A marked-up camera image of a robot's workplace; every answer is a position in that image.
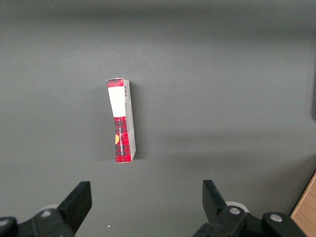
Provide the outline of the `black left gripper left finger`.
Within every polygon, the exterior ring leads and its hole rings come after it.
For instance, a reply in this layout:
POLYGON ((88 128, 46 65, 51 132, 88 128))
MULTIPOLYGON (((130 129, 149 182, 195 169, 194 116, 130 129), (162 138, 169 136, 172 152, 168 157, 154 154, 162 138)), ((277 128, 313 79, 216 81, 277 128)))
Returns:
POLYGON ((2 237, 74 237, 92 207, 91 184, 81 181, 56 207, 46 208, 29 220, 17 223, 1 217, 2 237))

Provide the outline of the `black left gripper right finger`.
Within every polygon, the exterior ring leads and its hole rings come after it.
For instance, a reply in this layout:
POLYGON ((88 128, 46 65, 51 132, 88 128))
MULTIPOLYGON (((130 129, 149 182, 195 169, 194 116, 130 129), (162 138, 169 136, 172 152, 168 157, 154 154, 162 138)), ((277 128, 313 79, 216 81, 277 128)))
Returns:
POLYGON ((256 218, 236 205, 227 205, 212 180, 202 184, 202 204, 208 222, 195 237, 304 237, 305 233, 286 214, 266 212, 256 218))

